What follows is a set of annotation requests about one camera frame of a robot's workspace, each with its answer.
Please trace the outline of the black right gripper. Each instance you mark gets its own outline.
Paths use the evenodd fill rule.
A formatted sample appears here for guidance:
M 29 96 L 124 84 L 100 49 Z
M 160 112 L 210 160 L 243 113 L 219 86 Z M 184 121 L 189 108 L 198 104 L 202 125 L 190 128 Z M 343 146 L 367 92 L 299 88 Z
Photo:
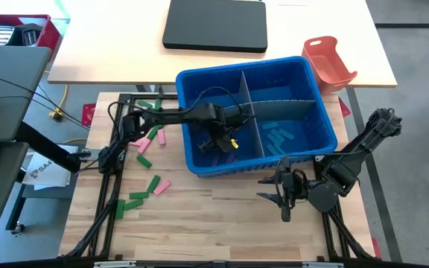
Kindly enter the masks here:
M 281 211 L 283 222 L 291 221 L 291 209 L 296 200 L 307 198 L 308 179 L 303 170 L 284 169 L 271 176 L 258 180 L 259 184 L 276 185 L 276 194 L 257 193 L 259 197 L 274 202 Z

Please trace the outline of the orange plastic basket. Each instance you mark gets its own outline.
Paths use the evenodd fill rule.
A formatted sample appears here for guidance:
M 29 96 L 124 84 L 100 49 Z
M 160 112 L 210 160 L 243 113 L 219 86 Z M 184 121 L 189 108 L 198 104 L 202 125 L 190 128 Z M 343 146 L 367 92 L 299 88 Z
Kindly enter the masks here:
M 302 56 L 309 62 L 322 95 L 340 91 L 358 75 L 347 69 L 336 47 L 337 39 L 333 36 L 308 39 L 303 46 Z

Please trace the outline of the long grey slotted divider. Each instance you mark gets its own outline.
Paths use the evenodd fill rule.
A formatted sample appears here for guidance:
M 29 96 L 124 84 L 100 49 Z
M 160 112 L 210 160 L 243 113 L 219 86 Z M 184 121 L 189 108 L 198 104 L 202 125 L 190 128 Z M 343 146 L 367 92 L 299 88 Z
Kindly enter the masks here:
M 297 121 L 314 107 L 313 100 L 266 100 L 252 102 L 255 119 L 260 121 Z M 245 112 L 243 104 L 222 107 L 214 103 L 205 103 L 193 109 L 200 120 L 221 119 L 225 112 Z

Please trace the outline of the silver aluminium bracket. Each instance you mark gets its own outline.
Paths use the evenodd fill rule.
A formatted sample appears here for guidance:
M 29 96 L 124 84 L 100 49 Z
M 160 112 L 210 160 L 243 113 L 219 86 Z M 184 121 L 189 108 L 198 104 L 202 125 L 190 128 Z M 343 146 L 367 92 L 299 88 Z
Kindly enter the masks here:
M 94 262 L 93 268 L 131 268 L 137 267 L 135 261 L 100 261 Z
M 302 268 L 345 268 L 341 263 L 331 262 L 302 262 Z

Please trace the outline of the white printed paper sheet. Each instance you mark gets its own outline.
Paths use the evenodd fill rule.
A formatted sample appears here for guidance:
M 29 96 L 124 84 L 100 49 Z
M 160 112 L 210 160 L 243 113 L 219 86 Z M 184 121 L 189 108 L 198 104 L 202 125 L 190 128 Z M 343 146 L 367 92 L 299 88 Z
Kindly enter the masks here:
M 46 188 L 64 188 L 69 186 L 72 173 L 54 161 L 36 152 L 29 152 L 25 158 L 26 165 L 22 184 L 32 185 L 35 191 Z

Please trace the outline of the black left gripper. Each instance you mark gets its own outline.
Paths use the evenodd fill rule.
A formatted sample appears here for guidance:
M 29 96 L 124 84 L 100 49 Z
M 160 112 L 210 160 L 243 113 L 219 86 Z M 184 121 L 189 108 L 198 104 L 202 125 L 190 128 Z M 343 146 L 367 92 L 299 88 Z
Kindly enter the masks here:
M 208 123 L 206 129 L 210 138 L 219 138 L 218 147 L 223 152 L 230 153 L 238 149 L 238 147 L 232 146 L 232 132 L 238 131 L 253 118 L 254 116 L 247 112 L 225 112 L 221 119 L 216 119 Z M 215 143 L 212 140 L 201 141 L 197 146 L 202 153 L 208 153 L 213 150 Z

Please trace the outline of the red plastic crate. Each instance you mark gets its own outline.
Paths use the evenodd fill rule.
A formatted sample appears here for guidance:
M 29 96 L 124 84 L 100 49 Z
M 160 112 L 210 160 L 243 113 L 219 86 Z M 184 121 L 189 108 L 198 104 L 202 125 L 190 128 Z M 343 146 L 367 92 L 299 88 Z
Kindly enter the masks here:
M 0 26 L 23 26 L 30 23 L 37 24 L 42 28 L 35 46 L 47 47 L 54 50 L 60 38 L 60 32 L 51 21 L 51 17 L 49 15 L 0 14 Z

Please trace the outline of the silver ribbed metal appliance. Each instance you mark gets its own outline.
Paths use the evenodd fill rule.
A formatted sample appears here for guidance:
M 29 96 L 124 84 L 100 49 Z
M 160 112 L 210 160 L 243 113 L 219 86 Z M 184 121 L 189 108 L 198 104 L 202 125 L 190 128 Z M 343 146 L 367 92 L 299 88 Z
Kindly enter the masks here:
M 16 35 L 16 29 L 13 26 L 0 26 L 0 46 L 10 45 Z

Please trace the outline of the black support beam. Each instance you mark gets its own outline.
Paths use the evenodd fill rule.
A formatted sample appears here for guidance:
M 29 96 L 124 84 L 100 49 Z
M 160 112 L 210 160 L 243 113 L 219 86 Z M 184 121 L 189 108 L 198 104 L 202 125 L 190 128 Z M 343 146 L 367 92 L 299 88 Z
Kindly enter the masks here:
M 71 173 L 78 173 L 80 170 L 81 161 L 78 157 L 61 148 L 25 122 L 19 125 L 15 140 L 27 143 L 31 149 Z

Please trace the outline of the light wooden table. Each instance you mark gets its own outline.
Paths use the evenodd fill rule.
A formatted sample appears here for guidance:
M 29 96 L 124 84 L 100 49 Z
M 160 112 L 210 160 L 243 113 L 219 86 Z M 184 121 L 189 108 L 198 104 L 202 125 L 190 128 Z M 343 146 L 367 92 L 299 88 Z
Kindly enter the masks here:
M 366 0 L 265 0 L 263 54 L 167 49 L 170 0 L 79 1 L 48 75 L 49 83 L 171 85 L 184 70 L 301 54 L 308 39 L 333 36 L 356 73 L 354 87 L 397 85 Z

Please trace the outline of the black toaster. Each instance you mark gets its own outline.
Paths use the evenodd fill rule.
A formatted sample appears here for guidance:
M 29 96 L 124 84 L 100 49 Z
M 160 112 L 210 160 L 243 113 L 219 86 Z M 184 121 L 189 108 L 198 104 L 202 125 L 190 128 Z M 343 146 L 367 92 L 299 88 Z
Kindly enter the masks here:
M 42 26 L 34 23 L 18 25 L 15 27 L 16 41 L 18 46 L 35 46 L 42 33 Z

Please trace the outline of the short grey slotted divider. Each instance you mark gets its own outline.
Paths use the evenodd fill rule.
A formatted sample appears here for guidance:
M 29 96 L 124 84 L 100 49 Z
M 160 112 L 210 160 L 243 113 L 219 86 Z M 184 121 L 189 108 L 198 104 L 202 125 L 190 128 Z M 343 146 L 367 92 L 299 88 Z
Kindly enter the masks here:
M 247 121 L 247 125 L 249 126 L 250 132 L 254 140 L 253 146 L 255 148 L 256 157 L 262 158 L 264 157 L 264 149 L 262 147 L 261 138 L 258 131 L 257 120 L 255 119 L 255 112 L 253 109 L 252 100 L 250 97 L 247 81 L 243 71 L 241 72 L 239 94 L 241 96 L 241 100 L 243 101 L 243 110 L 250 117 L 250 119 Z

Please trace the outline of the black rectangular pad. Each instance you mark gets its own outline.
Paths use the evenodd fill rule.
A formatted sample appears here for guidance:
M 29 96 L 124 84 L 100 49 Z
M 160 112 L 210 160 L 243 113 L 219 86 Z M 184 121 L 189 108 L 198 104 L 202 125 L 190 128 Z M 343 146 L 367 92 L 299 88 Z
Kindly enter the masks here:
M 262 1 L 171 0 L 162 44 L 169 49 L 264 53 Z

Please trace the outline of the large blue plastic bin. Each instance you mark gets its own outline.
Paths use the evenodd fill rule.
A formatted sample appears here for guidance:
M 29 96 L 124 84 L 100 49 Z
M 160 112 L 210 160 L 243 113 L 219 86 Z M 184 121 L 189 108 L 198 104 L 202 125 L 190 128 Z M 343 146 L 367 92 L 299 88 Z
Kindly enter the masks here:
M 311 67 L 303 57 L 285 57 L 251 63 L 228 66 L 198 68 L 180 72 L 176 78 L 179 105 L 190 107 L 205 103 L 214 103 L 228 107 L 242 104 L 239 94 L 241 72 L 244 72 L 252 102 L 296 100 L 314 101 L 311 108 L 297 121 L 260 121 L 258 131 L 264 149 L 264 157 L 257 158 L 253 146 L 253 137 L 247 124 L 235 133 L 239 145 L 235 160 L 227 164 L 230 153 L 212 150 L 202 153 L 198 148 L 206 141 L 208 133 L 198 126 L 182 126 L 185 149 L 185 162 L 188 169 L 199 177 L 221 176 L 231 173 L 272 168 L 283 156 L 279 151 L 273 155 L 267 145 L 272 144 L 267 137 L 272 129 L 263 130 L 262 124 L 277 122 L 275 130 L 284 129 L 294 135 L 294 139 L 285 138 L 279 146 L 285 155 L 307 153 L 332 153 L 337 148 L 337 137 L 317 88 Z M 218 165 L 212 167 L 212 159 L 219 156 Z

